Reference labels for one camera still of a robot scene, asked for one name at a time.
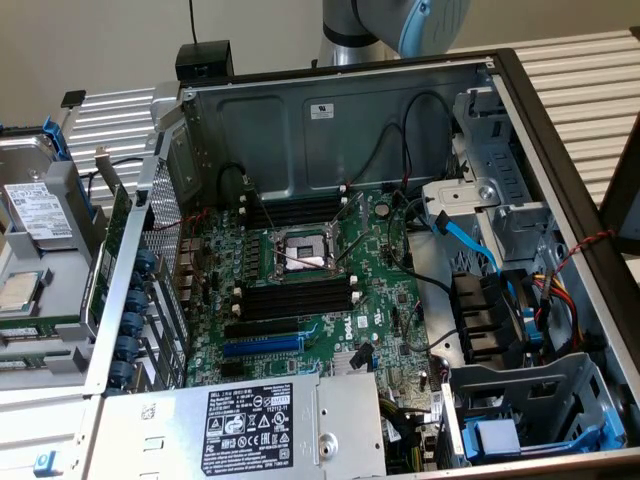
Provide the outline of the silver post with black cap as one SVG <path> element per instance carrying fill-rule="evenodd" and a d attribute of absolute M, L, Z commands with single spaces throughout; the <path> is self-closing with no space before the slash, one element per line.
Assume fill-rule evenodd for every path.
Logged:
<path fill-rule="evenodd" d="M 56 136 L 63 140 L 65 147 L 69 146 L 71 132 L 85 98 L 85 90 L 67 91 L 62 98 L 60 108 L 53 114 L 52 120 L 58 126 Z"/>

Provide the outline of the silver chipset heat sink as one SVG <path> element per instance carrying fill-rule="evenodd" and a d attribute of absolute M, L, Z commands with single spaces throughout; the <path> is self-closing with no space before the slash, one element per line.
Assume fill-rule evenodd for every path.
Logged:
<path fill-rule="evenodd" d="M 331 360 L 331 376 L 359 375 L 374 370 L 373 355 L 362 355 L 358 351 L 336 352 Z"/>

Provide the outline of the long black expansion slot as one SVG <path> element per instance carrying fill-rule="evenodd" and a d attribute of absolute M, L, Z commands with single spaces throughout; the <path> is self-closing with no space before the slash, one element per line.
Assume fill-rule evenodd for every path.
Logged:
<path fill-rule="evenodd" d="M 224 327 L 224 337 L 231 340 L 287 335 L 298 332 L 298 321 L 293 318 L 242 322 Z"/>

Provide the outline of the silver hard disk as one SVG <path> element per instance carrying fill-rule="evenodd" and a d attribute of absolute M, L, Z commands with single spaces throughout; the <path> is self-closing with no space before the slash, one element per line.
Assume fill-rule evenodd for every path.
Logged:
<path fill-rule="evenodd" d="M 43 133 L 0 135 L 0 199 L 13 224 L 42 251 L 73 247 L 72 230 L 59 198 L 45 183 L 59 160 L 53 141 Z"/>

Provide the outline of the blue disk bracket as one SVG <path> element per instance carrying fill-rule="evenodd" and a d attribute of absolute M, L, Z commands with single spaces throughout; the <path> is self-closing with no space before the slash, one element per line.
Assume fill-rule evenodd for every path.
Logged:
<path fill-rule="evenodd" d="M 68 149 L 63 132 L 60 126 L 56 122 L 54 122 L 50 116 L 48 116 L 45 122 L 43 123 L 42 130 L 44 134 L 52 141 L 54 150 L 56 151 L 56 154 L 58 155 L 59 159 L 61 161 L 69 161 L 73 163 L 72 156 Z M 91 201 L 89 200 L 86 189 L 84 187 L 84 183 L 80 178 L 79 174 L 77 174 L 76 183 L 80 191 L 81 198 L 84 202 L 84 206 L 89 214 L 89 218 L 93 220 L 95 216 L 95 211 L 93 206 L 91 205 Z"/>

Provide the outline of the silver power supply unit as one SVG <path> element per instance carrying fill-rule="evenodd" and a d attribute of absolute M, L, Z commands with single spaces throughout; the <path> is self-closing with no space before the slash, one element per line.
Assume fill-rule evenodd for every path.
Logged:
<path fill-rule="evenodd" d="M 105 401 L 89 480 L 365 480 L 386 474 L 370 374 L 277 377 Z"/>

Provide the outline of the grey parts rack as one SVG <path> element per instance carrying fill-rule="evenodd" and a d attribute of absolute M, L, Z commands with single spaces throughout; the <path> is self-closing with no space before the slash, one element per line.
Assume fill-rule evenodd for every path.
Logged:
<path fill-rule="evenodd" d="M 42 357 L 42 369 L 0 371 L 0 392 L 71 387 L 85 381 L 93 338 L 82 322 L 82 303 L 106 226 L 100 209 L 91 220 L 78 189 L 77 168 L 69 161 L 49 167 L 45 183 L 56 195 L 72 230 L 73 247 L 42 251 L 27 233 L 13 231 L 10 218 L 5 233 L 4 259 L 0 260 L 0 287 L 12 273 L 41 271 L 42 277 L 28 312 L 0 313 L 0 328 L 49 326 L 55 337 L 9 340 L 0 336 L 0 358 Z"/>

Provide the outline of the dark panel at table edge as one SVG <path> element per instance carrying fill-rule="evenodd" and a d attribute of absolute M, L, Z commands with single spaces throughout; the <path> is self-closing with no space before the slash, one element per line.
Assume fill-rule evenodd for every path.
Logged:
<path fill-rule="evenodd" d="M 609 182 L 599 214 L 603 225 L 615 232 L 614 240 L 620 252 L 640 256 L 640 112 Z"/>

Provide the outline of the open grey PC case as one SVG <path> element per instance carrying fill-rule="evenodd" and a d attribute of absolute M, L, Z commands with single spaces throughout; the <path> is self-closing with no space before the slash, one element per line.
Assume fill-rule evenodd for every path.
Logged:
<path fill-rule="evenodd" d="M 499 94 L 526 154 L 524 175 L 548 203 L 566 253 L 554 264 L 500 264 L 445 213 L 431 217 L 423 187 L 460 174 L 453 153 L 458 94 Z M 412 216 L 404 227 L 425 302 L 423 324 L 439 386 L 423 406 L 378 393 L 386 474 L 365 480 L 640 480 L 640 289 L 528 75 L 512 51 L 453 55 L 356 68 L 319 68 L 185 82 L 155 116 L 158 142 L 131 200 L 96 343 L 101 394 L 82 480 L 105 401 L 180 390 L 193 341 L 186 312 L 194 275 L 181 263 L 196 222 L 254 201 L 380 190 Z M 156 271 L 134 270 L 138 249 Z M 496 273 L 525 336 L 521 368 L 585 353 L 599 368 L 627 434 L 623 449 L 444 469 L 436 462 L 442 387 L 463 358 L 450 303 L 452 275 Z M 108 387 L 127 291 L 149 299 L 132 381 Z"/>

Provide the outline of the square silver CPU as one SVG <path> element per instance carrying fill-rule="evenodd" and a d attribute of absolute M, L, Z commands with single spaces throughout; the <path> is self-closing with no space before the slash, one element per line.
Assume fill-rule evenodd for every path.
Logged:
<path fill-rule="evenodd" d="M 0 287 L 0 313 L 28 312 L 41 282 L 42 272 L 12 273 Z"/>

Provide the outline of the raised metal socket cover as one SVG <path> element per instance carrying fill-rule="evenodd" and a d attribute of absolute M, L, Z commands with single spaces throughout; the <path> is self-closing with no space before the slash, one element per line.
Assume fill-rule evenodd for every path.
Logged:
<path fill-rule="evenodd" d="M 362 230 L 365 230 L 368 227 L 368 204 L 363 192 L 358 192 L 342 206 L 333 219 L 328 222 L 328 228 L 332 232 L 336 232 L 341 219 L 351 213 L 357 215 L 360 219 Z"/>

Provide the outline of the grey disk bay cage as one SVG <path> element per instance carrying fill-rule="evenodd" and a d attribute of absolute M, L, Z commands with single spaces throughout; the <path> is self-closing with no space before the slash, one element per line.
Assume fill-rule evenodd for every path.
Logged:
<path fill-rule="evenodd" d="M 512 370 L 454 368 L 442 394 L 436 462 L 444 469 L 498 464 L 465 459 L 461 432 L 474 420 L 513 419 L 521 444 L 531 446 L 566 440 L 576 424 L 599 424 L 609 408 L 620 418 L 599 368 L 585 353 Z"/>

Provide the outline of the blue case latch button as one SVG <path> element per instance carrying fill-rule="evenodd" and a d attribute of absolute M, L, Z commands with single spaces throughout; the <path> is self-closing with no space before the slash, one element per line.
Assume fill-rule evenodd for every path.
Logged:
<path fill-rule="evenodd" d="M 37 479 L 48 479 L 64 474 L 63 458 L 60 451 L 39 452 L 33 464 L 33 475 Z"/>

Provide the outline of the green graphics card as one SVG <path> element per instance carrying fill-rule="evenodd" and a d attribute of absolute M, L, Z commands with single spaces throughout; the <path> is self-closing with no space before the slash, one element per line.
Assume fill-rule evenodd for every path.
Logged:
<path fill-rule="evenodd" d="M 113 194 L 111 214 L 103 228 L 104 240 L 90 270 L 82 303 L 82 322 L 95 338 L 106 305 L 118 253 L 124 235 L 131 200 L 105 147 L 97 147 L 94 155 L 97 173 Z"/>

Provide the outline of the blue expansion slot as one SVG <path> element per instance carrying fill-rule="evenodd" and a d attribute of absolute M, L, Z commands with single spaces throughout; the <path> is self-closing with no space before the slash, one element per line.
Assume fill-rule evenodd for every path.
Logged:
<path fill-rule="evenodd" d="M 280 352 L 300 351 L 304 348 L 304 338 L 300 335 L 274 336 L 258 340 L 226 343 L 223 356 L 235 358 Z"/>

